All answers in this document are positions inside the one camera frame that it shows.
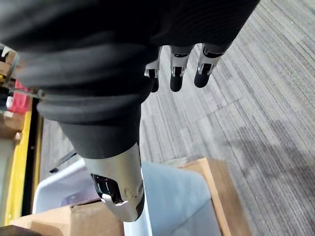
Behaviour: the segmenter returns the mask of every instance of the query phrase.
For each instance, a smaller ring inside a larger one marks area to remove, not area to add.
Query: black plastic part
[[[53,168],[53,169],[51,169],[49,172],[52,173],[52,174],[54,174],[54,173],[57,173],[58,171],[59,171],[58,168]]]
[[[173,92],[178,92],[181,90],[183,84],[183,77],[181,76],[171,76],[170,87]]]
[[[31,124],[30,124],[30,134],[28,143],[28,153],[25,166],[25,179],[24,179],[24,190],[23,190],[23,202],[21,216],[29,215],[32,213],[32,189],[33,186],[33,175],[34,173],[34,161],[36,155],[36,134],[37,134],[37,124],[39,114],[36,110],[36,105],[38,104],[38,99],[34,98],[32,101],[32,114],[31,114]]]
[[[143,193],[142,199],[139,202],[138,206],[136,207],[136,210],[138,212],[138,218],[141,216],[142,212],[143,212],[143,208],[144,208],[144,201],[145,201],[145,194]]]
[[[157,92],[159,87],[158,78],[153,78],[152,92]]]
[[[122,197],[120,195],[119,186],[116,181],[106,178],[103,176],[98,176],[91,174],[94,181],[95,189],[100,198],[103,194],[111,196],[113,203],[122,203]]]
[[[156,78],[154,69],[149,69],[149,78],[153,80],[152,92],[157,92],[159,83],[158,83],[158,78]]]
[[[210,75],[200,75],[198,71],[196,72],[194,84],[198,88],[203,88],[207,85]]]

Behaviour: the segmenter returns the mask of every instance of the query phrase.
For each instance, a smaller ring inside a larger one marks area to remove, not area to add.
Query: red object
[[[29,91],[28,88],[24,87],[19,81],[15,81],[15,88]],[[30,110],[30,98],[25,94],[20,94],[17,92],[13,93],[13,104],[9,109],[10,112],[25,114]]]

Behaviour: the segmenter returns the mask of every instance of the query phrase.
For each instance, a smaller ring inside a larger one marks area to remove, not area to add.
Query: yellow shelf
[[[21,217],[31,118],[32,111],[26,112],[22,138],[14,150],[4,225],[8,225],[12,219]]]

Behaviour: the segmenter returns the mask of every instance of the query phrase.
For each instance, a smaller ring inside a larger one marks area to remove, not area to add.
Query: silver metal joint
[[[136,221],[145,196],[138,144],[117,156],[84,160],[101,200],[119,220]]]

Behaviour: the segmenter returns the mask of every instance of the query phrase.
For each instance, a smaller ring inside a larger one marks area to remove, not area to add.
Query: gray carpet
[[[262,0],[203,89],[194,49],[178,93],[164,48],[160,89],[142,106],[142,159],[226,160],[253,235],[315,235],[314,39],[313,0]],[[41,177],[70,149],[45,121]]]

